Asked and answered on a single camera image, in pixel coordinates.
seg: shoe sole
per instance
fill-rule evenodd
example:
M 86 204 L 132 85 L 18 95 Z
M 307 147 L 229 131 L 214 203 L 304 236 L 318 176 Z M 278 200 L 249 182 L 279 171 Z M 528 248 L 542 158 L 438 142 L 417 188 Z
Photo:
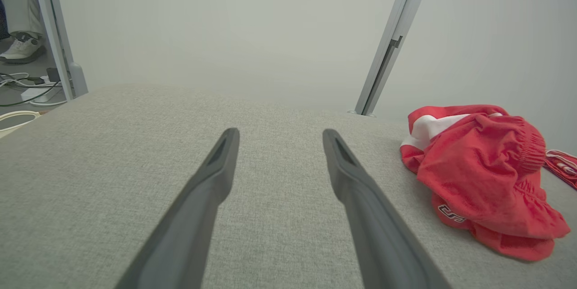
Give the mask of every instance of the shoe sole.
M 41 46 L 36 51 L 34 51 L 33 54 L 31 54 L 29 57 L 20 58 L 20 59 L 7 59 L 4 57 L 0 57 L 0 61 L 2 61 L 3 63 L 7 63 L 7 64 L 20 64 L 20 65 L 29 64 L 29 63 L 35 61 L 36 59 L 38 59 L 38 57 L 43 55 L 45 52 L 46 52 L 46 48 L 44 46 Z

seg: red cloth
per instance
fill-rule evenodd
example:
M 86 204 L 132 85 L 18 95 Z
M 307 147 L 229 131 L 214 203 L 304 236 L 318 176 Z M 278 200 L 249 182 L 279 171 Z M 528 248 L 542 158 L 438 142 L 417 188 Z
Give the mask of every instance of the red cloth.
M 577 157 L 552 149 L 546 158 L 545 168 L 577 190 Z
M 433 191 L 443 223 L 523 260 L 542 260 L 571 231 L 540 188 L 545 141 L 498 106 L 426 106 L 409 117 L 403 163 Z

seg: embroidered logo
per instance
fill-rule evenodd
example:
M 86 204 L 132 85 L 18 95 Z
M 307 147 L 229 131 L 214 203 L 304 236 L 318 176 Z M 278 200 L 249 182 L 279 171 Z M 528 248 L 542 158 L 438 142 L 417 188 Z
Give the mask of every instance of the embroidered logo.
M 443 213 L 443 215 L 445 215 L 449 219 L 453 219 L 457 223 L 462 223 L 462 222 L 466 221 L 465 218 L 463 218 L 463 217 L 455 214 L 453 211 L 451 211 L 451 208 L 449 208 L 447 205 L 440 205 L 437 208 L 439 209 L 439 211 L 441 211 Z

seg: gray floor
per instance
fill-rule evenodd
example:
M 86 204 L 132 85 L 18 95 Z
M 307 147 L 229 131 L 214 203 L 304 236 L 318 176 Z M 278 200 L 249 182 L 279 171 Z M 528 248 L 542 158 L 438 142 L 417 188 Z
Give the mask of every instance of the gray floor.
M 5 39 L 0 41 L 0 53 L 6 51 L 12 44 L 12 40 Z M 0 62 L 0 73 L 29 73 L 31 77 L 40 77 L 47 75 L 46 69 L 49 67 L 56 67 L 54 64 L 54 59 L 52 58 L 52 51 L 47 47 L 47 51 L 42 57 L 26 65 L 9 65 Z M 13 90 L 8 87 L 0 87 L 0 104 L 10 104 L 22 101 L 20 94 L 22 91 Z M 50 102 L 60 102 L 64 101 L 64 93 L 62 91 L 58 92 Z M 31 110 L 31 111 L 45 111 L 53 110 L 58 106 L 32 106 L 31 104 L 20 104 L 18 106 L 0 106 L 0 115 L 6 114 L 8 112 L 19 111 L 19 110 Z M 10 127 L 22 123 L 24 121 L 30 120 L 31 116 L 21 116 L 16 118 L 6 119 L 0 121 L 0 129 Z

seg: gray fabric surface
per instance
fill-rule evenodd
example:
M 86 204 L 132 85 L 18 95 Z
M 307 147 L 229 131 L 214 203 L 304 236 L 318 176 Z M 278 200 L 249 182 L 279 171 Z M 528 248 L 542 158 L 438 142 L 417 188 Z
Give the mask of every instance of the gray fabric surface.
M 442 225 L 400 161 L 405 125 L 132 85 L 91 92 L 0 139 L 0 287 L 112 288 L 227 127 L 241 143 L 205 288 L 362 288 L 325 128 L 340 132 L 456 289 L 577 283 L 574 233 L 526 263 Z M 577 225 L 577 191 L 548 172 L 542 182 Z

